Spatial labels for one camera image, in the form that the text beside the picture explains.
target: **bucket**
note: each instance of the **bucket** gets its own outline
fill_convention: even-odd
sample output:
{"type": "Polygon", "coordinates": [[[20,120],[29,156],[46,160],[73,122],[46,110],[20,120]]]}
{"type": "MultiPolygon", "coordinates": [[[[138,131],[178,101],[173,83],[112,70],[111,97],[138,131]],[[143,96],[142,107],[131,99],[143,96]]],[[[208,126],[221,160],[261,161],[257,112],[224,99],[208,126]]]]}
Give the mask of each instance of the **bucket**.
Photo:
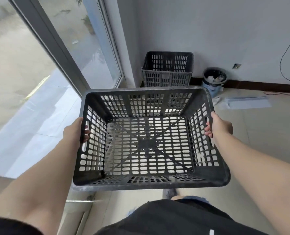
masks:
{"type": "Polygon", "coordinates": [[[227,74],[222,68],[206,68],[203,72],[203,84],[202,86],[207,88],[210,92],[211,97],[218,95],[223,84],[228,80],[227,74]],[[214,80],[221,78],[219,82],[210,81],[207,77],[213,76],[214,80]]]}

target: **person's right arm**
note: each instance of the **person's right arm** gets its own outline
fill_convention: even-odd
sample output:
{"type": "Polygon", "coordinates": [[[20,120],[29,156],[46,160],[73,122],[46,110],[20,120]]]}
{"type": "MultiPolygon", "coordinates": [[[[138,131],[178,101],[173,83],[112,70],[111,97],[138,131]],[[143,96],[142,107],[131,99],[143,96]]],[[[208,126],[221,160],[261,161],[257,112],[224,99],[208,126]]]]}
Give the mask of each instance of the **person's right arm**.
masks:
{"type": "Polygon", "coordinates": [[[258,152],[231,135],[232,125],[214,112],[212,132],[221,156],[276,230],[290,235],[290,164],[258,152]]]}

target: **gray dusty crate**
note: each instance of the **gray dusty crate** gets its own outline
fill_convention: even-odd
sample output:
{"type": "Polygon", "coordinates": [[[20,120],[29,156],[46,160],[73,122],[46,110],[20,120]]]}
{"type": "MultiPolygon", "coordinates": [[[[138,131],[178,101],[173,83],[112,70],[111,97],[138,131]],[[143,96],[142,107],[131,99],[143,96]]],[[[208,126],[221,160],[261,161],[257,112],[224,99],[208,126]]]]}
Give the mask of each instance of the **gray dusty crate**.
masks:
{"type": "Polygon", "coordinates": [[[200,86],[86,93],[80,116],[91,134],[78,150],[74,184],[90,190],[228,184],[229,168],[204,134],[213,110],[200,86]]]}
{"type": "Polygon", "coordinates": [[[188,86],[193,63],[193,53],[148,52],[142,67],[144,87],[188,86]]]}

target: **person's left hand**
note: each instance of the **person's left hand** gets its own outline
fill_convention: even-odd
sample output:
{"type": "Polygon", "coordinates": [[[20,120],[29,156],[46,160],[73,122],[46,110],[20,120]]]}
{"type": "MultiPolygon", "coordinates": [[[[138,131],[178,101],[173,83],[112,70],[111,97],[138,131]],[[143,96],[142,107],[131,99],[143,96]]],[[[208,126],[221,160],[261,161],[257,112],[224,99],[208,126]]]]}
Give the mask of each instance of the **person's left hand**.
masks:
{"type": "MultiPolygon", "coordinates": [[[[77,118],[71,125],[65,127],[63,137],[64,140],[67,140],[69,143],[74,143],[76,146],[80,147],[80,136],[81,136],[81,125],[83,117],[77,118]]],[[[83,142],[86,142],[89,139],[88,134],[90,130],[87,129],[88,126],[85,126],[83,142]]]]}

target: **dark brown baseboard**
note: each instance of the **dark brown baseboard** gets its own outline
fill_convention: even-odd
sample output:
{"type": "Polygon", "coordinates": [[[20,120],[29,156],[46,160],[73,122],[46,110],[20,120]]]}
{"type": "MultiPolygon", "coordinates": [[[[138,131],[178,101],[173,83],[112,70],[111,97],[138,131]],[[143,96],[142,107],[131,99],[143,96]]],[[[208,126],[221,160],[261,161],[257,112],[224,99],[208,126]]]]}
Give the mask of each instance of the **dark brown baseboard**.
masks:
{"type": "MultiPolygon", "coordinates": [[[[200,86],[202,85],[202,81],[203,81],[202,78],[192,77],[190,80],[190,85],[200,86]]],[[[277,91],[277,92],[290,93],[290,84],[228,80],[223,85],[223,87],[246,89],[246,90],[263,90],[263,91],[277,91]]]]}

